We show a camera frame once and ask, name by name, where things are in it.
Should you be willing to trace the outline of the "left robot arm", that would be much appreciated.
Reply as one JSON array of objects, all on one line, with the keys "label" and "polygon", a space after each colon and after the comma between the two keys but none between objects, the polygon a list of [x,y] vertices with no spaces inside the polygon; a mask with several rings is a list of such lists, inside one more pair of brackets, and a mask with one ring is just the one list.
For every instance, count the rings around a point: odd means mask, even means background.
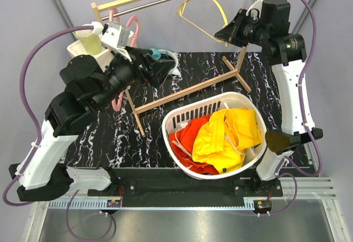
[{"label": "left robot arm", "polygon": [[118,194],[121,181],[108,168],[76,169],[60,163],[77,137],[97,120],[99,111],[134,81],[160,87],[175,61],[152,50],[128,47],[127,56],[116,54],[105,68],[91,55],[71,59],[60,71],[65,90],[54,97],[45,111],[40,143],[21,163],[9,167],[20,185],[22,202],[52,201],[70,190],[89,190],[104,196]]}]

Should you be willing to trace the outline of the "yellow wire hanger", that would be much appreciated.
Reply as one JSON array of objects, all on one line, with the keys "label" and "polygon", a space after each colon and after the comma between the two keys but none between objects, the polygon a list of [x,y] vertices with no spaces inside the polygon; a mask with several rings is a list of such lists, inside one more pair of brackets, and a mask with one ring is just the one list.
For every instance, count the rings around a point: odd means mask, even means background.
[{"label": "yellow wire hanger", "polygon": [[214,33],[228,24],[228,18],[218,0],[185,0],[176,14],[212,40],[222,42]]}]

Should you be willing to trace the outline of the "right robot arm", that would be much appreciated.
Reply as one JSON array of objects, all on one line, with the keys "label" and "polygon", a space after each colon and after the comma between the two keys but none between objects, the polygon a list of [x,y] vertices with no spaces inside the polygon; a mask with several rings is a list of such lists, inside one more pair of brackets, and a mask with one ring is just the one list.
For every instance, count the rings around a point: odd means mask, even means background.
[{"label": "right robot arm", "polygon": [[248,10],[214,34],[234,46],[253,44],[261,51],[275,76],[281,101],[282,124],[267,131],[266,152],[250,182],[253,194],[262,196],[279,175],[281,167],[298,146],[323,138],[309,109],[304,67],[309,61],[303,36],[289,32],[290,3],[287,0],[257,0]]}]

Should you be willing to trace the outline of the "pink plastic hanger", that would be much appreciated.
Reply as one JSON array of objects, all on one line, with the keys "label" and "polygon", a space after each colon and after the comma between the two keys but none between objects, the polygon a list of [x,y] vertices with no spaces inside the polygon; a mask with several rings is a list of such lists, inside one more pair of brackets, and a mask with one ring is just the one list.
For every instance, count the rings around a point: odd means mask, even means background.
[{"label": "pink plastic hanger", "polygon": [[[118,10],[115,9],[111,9],[109,12],[109,21],[113,21],[114,18],[114,14],[117,14]],[[136,24],[136,30],[133,31],[131,29],[132,24],[135,23]],[[140,27],[140,22],[138,19],[138,16],[133,15],[127,22],[126,27],[128,27],[130,29],[130,33],[129,33],[129,39],[127,41],[127,45],[131,46],[131,47],[136,47],[137,46],[137,38],[139,35],[139,27]],[[123,99],[123,92],[121,92],[118,96],[117,99],[113,99],[111,104],[113,107],[113,110],[115,112],[119,112],[121,109],[121,104],[122,104],[122,99]]]}]

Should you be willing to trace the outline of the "yellow shorts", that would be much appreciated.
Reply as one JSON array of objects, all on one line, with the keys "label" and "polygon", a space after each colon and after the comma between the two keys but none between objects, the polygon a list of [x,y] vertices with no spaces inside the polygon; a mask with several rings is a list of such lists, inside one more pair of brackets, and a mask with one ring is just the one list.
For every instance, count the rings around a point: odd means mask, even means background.
[{"label": "yellow shorts", "polygon": [[260,145],[262,140],[253,109],[218,110],[200,128],[192,158],[213,165],[220,174],[231,172],[243,166],[245,150]]}]

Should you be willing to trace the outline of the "orange shorts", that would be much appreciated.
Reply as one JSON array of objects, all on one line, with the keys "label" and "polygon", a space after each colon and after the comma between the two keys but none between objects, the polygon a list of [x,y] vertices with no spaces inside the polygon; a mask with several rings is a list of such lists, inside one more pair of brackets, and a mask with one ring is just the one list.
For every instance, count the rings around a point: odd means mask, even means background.
[{"label": "orange shorts", "polygon": [[192,150],[196,136],[200,128],[210,119],[210,115],[192,119],[189,123],[182,124],[182,128],[171,133],[169,140],[172,151],[178,161],[192,172],[198,174],[218,175],[219,172],[213,165],[195,162],[192,158]]}]

